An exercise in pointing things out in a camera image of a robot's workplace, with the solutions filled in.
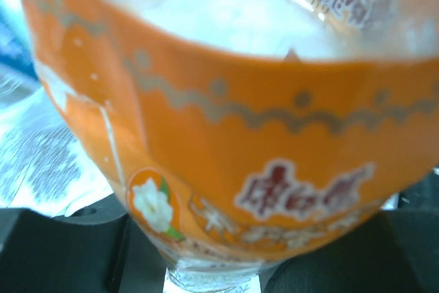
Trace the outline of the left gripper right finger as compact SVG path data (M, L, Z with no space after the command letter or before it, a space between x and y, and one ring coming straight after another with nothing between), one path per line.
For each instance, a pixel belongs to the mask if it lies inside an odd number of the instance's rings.
M263 292L437 292L438 179L339 240L261 277Z

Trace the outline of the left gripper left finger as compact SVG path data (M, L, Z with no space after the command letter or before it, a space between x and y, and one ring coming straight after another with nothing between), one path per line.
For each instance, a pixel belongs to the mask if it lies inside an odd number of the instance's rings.
M69 217L1 210L2 292L162 292L165 269L115 195Z

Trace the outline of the orange drink bottle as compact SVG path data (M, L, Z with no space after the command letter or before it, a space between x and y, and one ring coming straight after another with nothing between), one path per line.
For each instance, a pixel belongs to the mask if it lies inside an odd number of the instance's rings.
M324 246L438 163L438 0L21 0L50 100L178 268Z

